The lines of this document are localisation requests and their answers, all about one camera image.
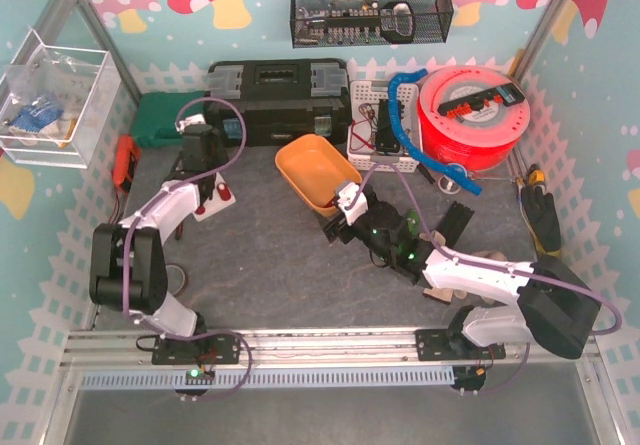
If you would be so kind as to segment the aluminium front rail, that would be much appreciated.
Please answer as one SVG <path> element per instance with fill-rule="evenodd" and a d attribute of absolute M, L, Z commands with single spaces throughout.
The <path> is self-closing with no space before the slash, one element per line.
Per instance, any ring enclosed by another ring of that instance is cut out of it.
<path fill-rule="evenodd" d="M 262 369 L 417 366 L 430 352 L 415 326 L 242 330 L 254 364 Z M 60 365 L 81 370 L 152 365 L 154 341 L 136 330 L 83 331 L 69 335 Z"/>

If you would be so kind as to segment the green handled tool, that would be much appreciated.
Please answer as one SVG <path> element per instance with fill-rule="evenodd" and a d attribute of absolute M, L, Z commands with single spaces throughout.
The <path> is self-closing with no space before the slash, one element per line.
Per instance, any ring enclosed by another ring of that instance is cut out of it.
<path fill-rule="evenodd" d="M 407 226 L 412 236 L 419 236 L 422 233 L 422 225 L 419 214 L 415 209 L 410 209 L 406 214 Z"/>

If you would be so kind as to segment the orange filament spool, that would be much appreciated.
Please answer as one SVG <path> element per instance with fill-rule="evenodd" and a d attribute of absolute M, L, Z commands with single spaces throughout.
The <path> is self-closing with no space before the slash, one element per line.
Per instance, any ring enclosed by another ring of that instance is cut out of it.
<path fill-rule="evenodd" d="M 428 74 L 417 101 L 424 153 L 470 172 L 485 171 L 503 162 L 529 125 L 531 112 L 526 98 L 511 107 L 491 103 L 482 111 L 454 119 L 441 116 L 437 108 L 449 100 L 505 83 L 521 90 L 513 79 L 481 66 L 450 66 Z"/>

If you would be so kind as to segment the clear acrylic box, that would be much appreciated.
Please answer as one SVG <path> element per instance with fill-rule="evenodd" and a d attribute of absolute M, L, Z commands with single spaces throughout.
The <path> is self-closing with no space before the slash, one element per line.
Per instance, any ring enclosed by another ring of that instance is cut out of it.
<path fill-rule="evenodd" d="M 17 165 L 85 169 L 119 91 L 108 51 L 47 45 L 35 30 L 4 68 L 1 151 Z"/>

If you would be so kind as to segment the black yellow work glove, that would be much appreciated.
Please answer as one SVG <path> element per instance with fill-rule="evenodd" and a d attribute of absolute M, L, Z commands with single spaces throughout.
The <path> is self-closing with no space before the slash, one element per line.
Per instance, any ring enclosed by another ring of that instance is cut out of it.
<path fill-rule="evenodd" d="M 526 185 L 520 191 L 520 203 L 537 253 L 559 258 L 562 242 L 553 195 L 540 187 Z"/>

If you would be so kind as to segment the beige work glove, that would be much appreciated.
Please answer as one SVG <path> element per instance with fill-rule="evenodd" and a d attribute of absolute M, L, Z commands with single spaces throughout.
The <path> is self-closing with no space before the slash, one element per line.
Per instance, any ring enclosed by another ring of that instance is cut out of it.
<path fill-rule="evenodd" d="M 429 241 L 429 234 L 426 234 L 424 232 L 421 232 L 419 234 L 419 238 L 421 240 L 424 241 Z M 440 232 L 436 231 L 433 234 L 433 238 L 435 239 L 435 241 L 440 244 L 440 245 L 446 245 L 446 239 L 445 237 L 440 234 Z M 482 251 L 476 251 L 473 252 L 471 254 L 472 256 L 477 256 L 480 258 L 486 258 L 486 259 L 491 259 L 491 260 L 497 260 L 497 261 L 506 261 L 506 256 L 497 250 L 482 250 Z M 468 296 L 468 293 L 462 290 L 458 290 L 458 289 L 435 289 L 435 288 L 425 288 L 423 290 L 423 295 L 425 297 L 440 301 L 444 304 L 450 305 L 453 301 L 453 298 L 457 298 L 459 300 L 465 300 Z M 488 306 L 492 306 L 494 305 L 496 302 L 495 300 L 489 298 L 489 297 L 484 297 L 484 296 L 479 296 L 480 299 L 487 304 Z"/>

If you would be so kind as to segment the blue white glove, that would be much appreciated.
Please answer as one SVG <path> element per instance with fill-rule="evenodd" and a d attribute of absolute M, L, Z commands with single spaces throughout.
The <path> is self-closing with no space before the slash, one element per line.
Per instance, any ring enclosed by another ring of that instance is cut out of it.
<path fill-rule="evenodd" d="M 59 132 L 58 120 L 63 107 L 55 98 L 40 96 L 22 107 L 10 121 L 10 127 L 19 132 L 52 135 Z"/>

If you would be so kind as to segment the green tool case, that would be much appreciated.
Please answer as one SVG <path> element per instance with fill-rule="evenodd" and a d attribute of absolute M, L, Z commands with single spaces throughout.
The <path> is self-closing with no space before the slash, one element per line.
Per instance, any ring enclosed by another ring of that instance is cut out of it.
<path fill-rule="evenodd" d="M 143 95 L 130 133 L 135 144 L 141 149 L 181 145 L 182 135 L 175 128 L 175 118 L 185 104 L 203 96 L 202 91 Z"/>

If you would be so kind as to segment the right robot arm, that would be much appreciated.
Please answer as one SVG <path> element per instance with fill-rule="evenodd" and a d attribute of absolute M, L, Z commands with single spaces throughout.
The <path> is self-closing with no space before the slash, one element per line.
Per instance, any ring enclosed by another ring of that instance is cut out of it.
<path fill-rule="evenodd" d="M 447 338 L 457 354 L 471 346 L 537 343 L 565 359 L 581 357 L 601 305 L 589 287 L 560 259 L 506 262 L 435 247 L 417 232 L 419 218 L 402 216 L 377 200 L 353 222 L 339 213 L 322 220 L 329 241 L 361 241 L 384 266 L 430 291 L 462 291 L 495 301 L 493 308 L 465 306 Z"/>

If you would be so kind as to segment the white tape roll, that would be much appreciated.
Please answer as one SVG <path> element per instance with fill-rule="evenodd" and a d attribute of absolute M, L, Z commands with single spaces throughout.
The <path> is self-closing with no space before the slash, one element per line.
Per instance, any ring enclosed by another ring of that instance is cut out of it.
<path fill-rule="evenodd" d="M 438 178 L 436 185 L 446 195 L 455 195 L 460 192 L 461 186 L 446 175 Z"/>

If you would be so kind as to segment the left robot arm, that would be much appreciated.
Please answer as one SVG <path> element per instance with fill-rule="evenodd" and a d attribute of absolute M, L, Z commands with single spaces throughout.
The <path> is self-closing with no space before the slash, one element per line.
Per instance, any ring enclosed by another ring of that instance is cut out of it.
<path fill-rule="evenodd" d="M 140 209 L 93 233 L 89 296 L 167 336 L 193 337 L 204 319 L 170 291 L 163 246 L 185 219 L 198 222 L 236 201 L 219 169 L 228 154 L 217 131 L 189 125 L 182 150 L 160 190 Z"/>

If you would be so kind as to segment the white perforated basket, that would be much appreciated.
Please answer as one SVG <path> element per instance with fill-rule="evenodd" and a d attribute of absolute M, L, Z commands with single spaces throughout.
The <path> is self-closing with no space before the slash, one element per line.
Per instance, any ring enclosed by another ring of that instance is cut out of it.
<path fill-rule="evenodd" d="M 418 162 L 401 145 L 397 155 L 382 155 L 375 151 L 374 140 L 377 125 L 378 102 L 388 100 L 388 85 L 383 81 L 358 80 L 350 84 L 352 124 L 347 131 L 347 157 L 358 170 L 367 171 L 374 163 L 383 163 L 378 171 L 391 171 L 388 164 L 403 173 L 413 173 Z M 411 143 L 420 151 L 422 132 L 417 115 L 417 84 L 402 84 L 397 90 L 401 125 Z"/>

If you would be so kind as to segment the orange plastic bin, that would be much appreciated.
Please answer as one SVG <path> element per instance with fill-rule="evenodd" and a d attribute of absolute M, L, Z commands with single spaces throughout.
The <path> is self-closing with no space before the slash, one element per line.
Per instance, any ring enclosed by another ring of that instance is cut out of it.
<path fill-rule="evenodd" d="M 275 165 L 296 194 L 323 217 L 337 213 L 335 190 L 362 182 L 360 172 L 324 137 L 307 134 L 282 147 Z"/>

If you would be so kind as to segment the orange multimeter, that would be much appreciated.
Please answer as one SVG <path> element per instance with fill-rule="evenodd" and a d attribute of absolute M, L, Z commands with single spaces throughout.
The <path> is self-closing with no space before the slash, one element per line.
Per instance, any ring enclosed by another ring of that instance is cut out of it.
<path fill-rule="evenodd" d="M 118 138 L 112 180 L 119 192 L 130 192 L 140 155 L 141 150 L 132 136 L 121 135 Z"/>

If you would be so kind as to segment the black ribbed block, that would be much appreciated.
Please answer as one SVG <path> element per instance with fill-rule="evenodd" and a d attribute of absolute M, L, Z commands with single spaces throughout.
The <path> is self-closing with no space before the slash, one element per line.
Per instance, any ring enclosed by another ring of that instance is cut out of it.
<path fill-rule="evenodd" d="M 474 211 L 471 208 L 458 201 L 450 205 L 436 227 L 447 247 L 453 248 L 456 245 L 473 215 Z"/>

